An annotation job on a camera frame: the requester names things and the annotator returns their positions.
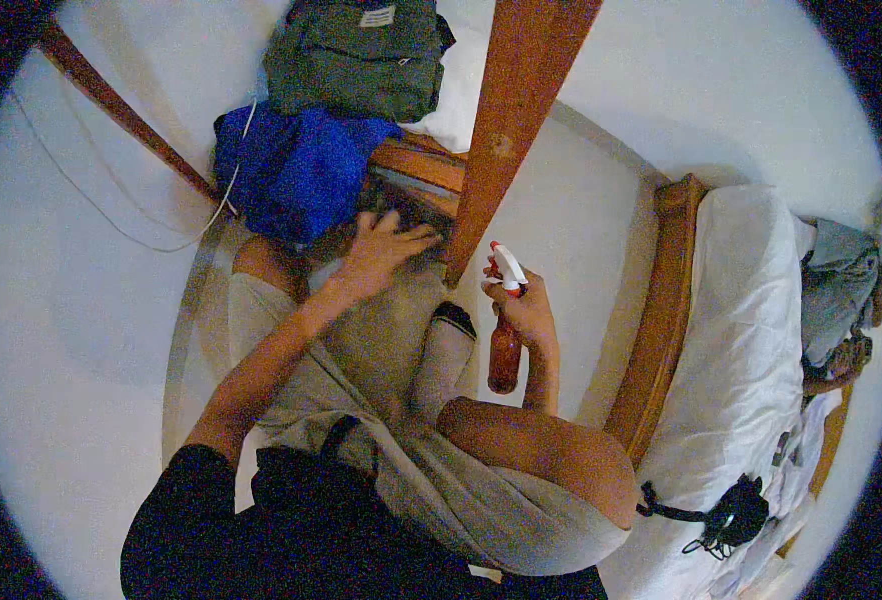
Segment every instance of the green backpack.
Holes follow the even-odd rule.
[[[281,114],[325,107],[339,117],[420,121],[437,107],[454,43],[433,0],[299,1],[264,56],[269,103]]]

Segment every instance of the wooden bedpost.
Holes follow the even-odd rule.
[[[447,248],[449,287],[467,268],[600,8],[601,0],[497,2],[471,154]]]
[[[709,188],[693,174],[658,189],[658,245],[638,337],[604,431],[635,470],[658,425],[664,396],[681,356],[690,308],[697,208]]]
[[[40,34],[40,50],[58,67],[78,90],[94,102],[101,111],[135,138],[145,148],[171,167],[191,187],[215,205],[221,202],[218,192],[184,158],[164,140],[153,127],[138,115],[131,105],[114,91],[97,69],[87,61],[67,33],[53,19],[44,24]]]

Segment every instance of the hand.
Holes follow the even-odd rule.
[[[481,289],[489,295],[494,303],[495,314],[504,313],[511,326],[518,331],[520,341],[530,350],[542,353],[557,351],[557,333],[554,330],[554,315],[547,301],[547,288],[543,278],[535,272],[524,269],[527,277],[527,293],[521,297],[513,297],[504,291],[500,283],[485,281]],[[491,268],[484,269],[484,275],[491,275]]]
[[[397,233],[400,215],[390,211],[380,221],[373,212],[357,215],[357,235],[344,265],[331,276],[355,301],[369,298],[391,285],[394,270],[441,240],[427,224]]]

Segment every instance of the man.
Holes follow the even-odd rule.
[[[434,310],[403,401],[364,397],[316,341],[351,306],[389,297],[399,265],[439,240],[398,223],[360,214],[343,266],[312,295],[269,242],[242,247],[229,327],[243,359],[135,518],[121,558],[129,597],[503,596],[537,583],[488,584],[467,561],[583,586],[564,576],[590,568],[596,580],[591,566],[623,543],[633,470],[616,441],[556,416],[560,349],[535,273],[517,299],[485,284],[529,350],[523,408],[458,394],[475,340],[450,303]],[[234,514],[255,425],[267,438],[255,507]]]

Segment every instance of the mattress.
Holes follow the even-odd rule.
[[[770,484],[778,440],[800,414],[800,320],[786,204],[768,186],[711,191],[697,215],[684,349],[638,471],[663,504],[710,510],[745,473]],[[699,523],[639,517],[625,545],[598,566],[609,596],[705,597],[726,569],[707,552],[681,553],[702,532]]]

